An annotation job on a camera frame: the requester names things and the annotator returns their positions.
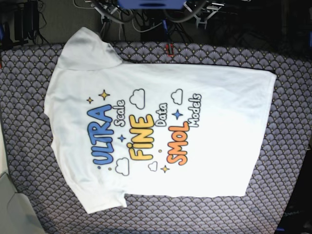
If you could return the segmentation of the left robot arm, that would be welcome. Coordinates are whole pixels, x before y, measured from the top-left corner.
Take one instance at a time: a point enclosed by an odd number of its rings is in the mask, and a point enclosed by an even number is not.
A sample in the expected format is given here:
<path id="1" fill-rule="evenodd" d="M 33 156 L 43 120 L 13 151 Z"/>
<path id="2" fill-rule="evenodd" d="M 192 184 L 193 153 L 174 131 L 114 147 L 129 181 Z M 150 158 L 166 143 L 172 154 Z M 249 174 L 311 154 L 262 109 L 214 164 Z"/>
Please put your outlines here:
<path id="1" fill-rule="evenodd" d="M 225 6 L 224 2 L 215 0 L 184 0 L 180 9 L 163 9 L 163 14 L 167 20 L 176 24 L 194 19 L 196 28 L 202 24 L 206 29 L 208 20 Z"/>

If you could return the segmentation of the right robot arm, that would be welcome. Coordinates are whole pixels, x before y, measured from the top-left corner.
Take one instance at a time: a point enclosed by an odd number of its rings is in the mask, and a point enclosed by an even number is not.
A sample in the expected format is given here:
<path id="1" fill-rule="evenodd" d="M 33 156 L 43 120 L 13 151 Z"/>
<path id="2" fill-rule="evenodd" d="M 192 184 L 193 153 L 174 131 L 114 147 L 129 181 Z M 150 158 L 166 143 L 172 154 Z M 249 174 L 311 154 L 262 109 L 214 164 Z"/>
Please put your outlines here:
<path id="1" fill-rule="evenodd" d="M 98 0 L 91 0 L 91 3 L 93 5 L 93 7 L 104 17 L 108 18 L 109 20 L 118 23 L 118 24 L 126 24 L 130 21 L 132 21 L 132 19 L 136 16 L 137 12 L 132 13 L 132 15 L 127 19 L 127 20 L 122 20 L 120 18 L 117 18 L 113 15 L 113 13 L 109 12 L 108 10 L 106 10 L 100 3 Z"/>

